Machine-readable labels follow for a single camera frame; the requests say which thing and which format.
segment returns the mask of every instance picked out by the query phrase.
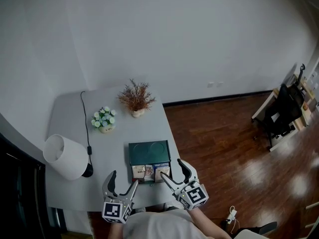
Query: white lamp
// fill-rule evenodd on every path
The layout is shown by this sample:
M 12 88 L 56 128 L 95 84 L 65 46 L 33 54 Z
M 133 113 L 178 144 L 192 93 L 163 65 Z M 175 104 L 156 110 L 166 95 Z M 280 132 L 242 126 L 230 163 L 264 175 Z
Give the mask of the white lamp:
M 44 159 L 67 180 L 93 174 L 92 165 L 88 163 L 88 153 L 79 143 L 59 134 L 50 136 L 45 142 Z

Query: chair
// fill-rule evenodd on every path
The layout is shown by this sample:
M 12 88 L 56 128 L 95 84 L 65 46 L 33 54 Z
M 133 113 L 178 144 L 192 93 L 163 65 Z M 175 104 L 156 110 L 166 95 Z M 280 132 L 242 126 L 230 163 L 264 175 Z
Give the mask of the chair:
M 266 233 L 269 233 L 272 230 L 275 230 L 277 228 L 277 222 L 271 222 L 268 223 L 262 227 L 255 227 L 255 228 L 241 228 L 239 230 L 237 230 L 236 234 L 234 234 L 232 236 L 232 238 L 236 239 L 236 237 L 238 236 L 238 234 L 240 232 L 242 232 L 243 230 L 250 230 L 251 232 L 258 234 L 258 235 L 264 235 Z
M 270 143 L 269 150 L 273 147 L 272 139 L 277 139 L 279 135 L 285 136 L 292 130 L 295 130 L 289 124 L 300 118 L 303 114 L 301 107 L 305 98 L 298 87 L 303 70 L 304 67 L 301 67 L 298 80 L 290 87 L 287 87 L 285 84 L 281 85 L 278 98 L 266 108 L 263 120 L 259 120 L 258 118 L 252 120 L 256 120 L 265 129 Z

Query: box lid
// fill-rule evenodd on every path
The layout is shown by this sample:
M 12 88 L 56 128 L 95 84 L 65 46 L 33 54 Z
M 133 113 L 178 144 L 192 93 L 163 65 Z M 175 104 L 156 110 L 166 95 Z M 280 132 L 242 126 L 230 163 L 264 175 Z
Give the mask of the box lid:
M 168 141 L 129 143 L 131 165 L 170 162 Z

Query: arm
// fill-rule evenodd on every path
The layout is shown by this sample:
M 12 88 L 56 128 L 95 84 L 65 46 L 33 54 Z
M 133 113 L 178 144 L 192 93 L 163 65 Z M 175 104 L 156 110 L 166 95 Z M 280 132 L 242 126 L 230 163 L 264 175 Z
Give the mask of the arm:
M 112 223 L 108 239 L 122 239 L 123 238 L 123 224 Z
M 215 239 L 231 239 L 228 233 L 214 224 L 199 208 L 188 211 L 188 213 L 198 229 L 207 237 L 213 237 Z

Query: plant pot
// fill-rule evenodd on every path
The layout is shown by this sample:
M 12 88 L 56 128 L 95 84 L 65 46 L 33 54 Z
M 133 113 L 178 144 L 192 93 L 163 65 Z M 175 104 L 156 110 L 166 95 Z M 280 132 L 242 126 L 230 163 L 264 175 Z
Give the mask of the plant pot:
M 107 125 L 107 126 L 99 127 L 99 131 L 101 133 L 108 133 L 112 131 L 114 128 L 115 128 L 115 125 Z
M 135 118 L 138 118 L 138 117 L 142 116 L 144 114 L 144 112 L 145 112 L 145 109 L 133 111 L 132 116 Z

